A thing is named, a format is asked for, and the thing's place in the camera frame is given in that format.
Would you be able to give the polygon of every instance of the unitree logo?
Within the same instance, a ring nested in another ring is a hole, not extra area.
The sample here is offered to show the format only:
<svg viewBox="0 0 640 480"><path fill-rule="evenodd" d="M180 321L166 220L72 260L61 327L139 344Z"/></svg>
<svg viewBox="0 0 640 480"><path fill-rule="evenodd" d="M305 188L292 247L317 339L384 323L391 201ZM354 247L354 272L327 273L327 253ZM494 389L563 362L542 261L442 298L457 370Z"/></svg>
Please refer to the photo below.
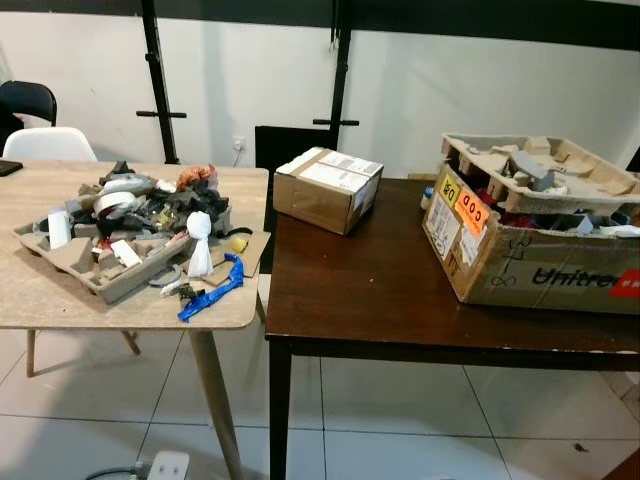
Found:
<svg viewBox="0 0 640 480"><path fill-rule="evenodd" d="M589 272L576 270L567 273L555 268L544 269L538 268L533 274L533 283L542 285L548 283L550 285L575 286L575 287L600 287L607 288L614 286L620 277L615 275L599 275Z"/></svg>

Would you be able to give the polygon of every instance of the black chair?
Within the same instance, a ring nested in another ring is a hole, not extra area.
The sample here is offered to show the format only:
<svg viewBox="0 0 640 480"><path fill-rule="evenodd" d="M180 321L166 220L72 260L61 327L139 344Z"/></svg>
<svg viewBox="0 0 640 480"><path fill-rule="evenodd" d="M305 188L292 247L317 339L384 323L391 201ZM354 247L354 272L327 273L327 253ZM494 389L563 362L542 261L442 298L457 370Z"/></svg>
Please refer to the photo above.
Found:
<svg viewBox="0 0 640 480"><path fill-rule="evenodd" d="M56 125L58 106L53 92L44 85L9 81L0 85L0 104L11 113L33 115Z"/></svg>

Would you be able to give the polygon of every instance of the blue plastic piece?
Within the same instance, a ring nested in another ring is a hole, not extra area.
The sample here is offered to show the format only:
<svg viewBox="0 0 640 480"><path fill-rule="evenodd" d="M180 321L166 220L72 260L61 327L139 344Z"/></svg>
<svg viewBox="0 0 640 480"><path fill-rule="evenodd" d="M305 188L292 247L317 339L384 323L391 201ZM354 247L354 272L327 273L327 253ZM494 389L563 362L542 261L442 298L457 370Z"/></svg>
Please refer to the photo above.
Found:
<svg viewBox="0 0 640 480"><path fill-rule="evenodd" d="M184 306L182 312L178 314L180 320L189 323L189 319L196 313L210 307L234 288L242 286L244 283L244 266L242 265L242 260L232 253L225 253L224 259L233 262L233 267L231 267L231 272L229 272L230 282L215 290L211 290L209 293L191 299L189 303Z"/></svg>

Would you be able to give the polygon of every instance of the orange object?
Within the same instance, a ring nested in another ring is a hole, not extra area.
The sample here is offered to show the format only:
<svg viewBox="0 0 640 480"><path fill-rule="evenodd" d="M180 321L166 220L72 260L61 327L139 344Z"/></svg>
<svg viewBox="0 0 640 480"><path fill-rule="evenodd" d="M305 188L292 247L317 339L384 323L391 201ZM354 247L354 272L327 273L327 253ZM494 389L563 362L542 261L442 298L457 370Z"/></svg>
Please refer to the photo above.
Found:
<svg viewBox="0 0 640 480"><path fill-rule="evenodd" d="M478 238L482 234L482 227L484 227L487 218L489 218L489 212L480 199L466 188L463 188L460 195L458 195L455 208L465 225L473 233L473 236Z"/></svg>
<svg viewBox="0 0 640 480"><path fill-rule="evenodd" d="M192 185L201 178L209 178L213 176L216 171L216 167L213 164L209 164L209 168L204 167L189 167L184 170L178 177L178 183L176 188L178 191L184 190L185 187Z"/></svg>

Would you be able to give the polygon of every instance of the tape roll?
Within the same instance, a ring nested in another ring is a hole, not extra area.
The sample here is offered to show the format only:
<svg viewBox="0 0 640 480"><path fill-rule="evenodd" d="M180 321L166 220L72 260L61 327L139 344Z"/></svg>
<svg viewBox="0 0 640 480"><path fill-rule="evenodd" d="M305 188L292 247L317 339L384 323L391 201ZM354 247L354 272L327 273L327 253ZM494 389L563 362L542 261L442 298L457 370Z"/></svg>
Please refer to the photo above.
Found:
<svg viewBox="0 0 640 480"><path fill-rule="evenodd" d="M105 208L115 207L116 205L126 205L135 199L136 196L131 192L108 193L100 197L96 203L93 204L93 211L99 215Z"/></svg>

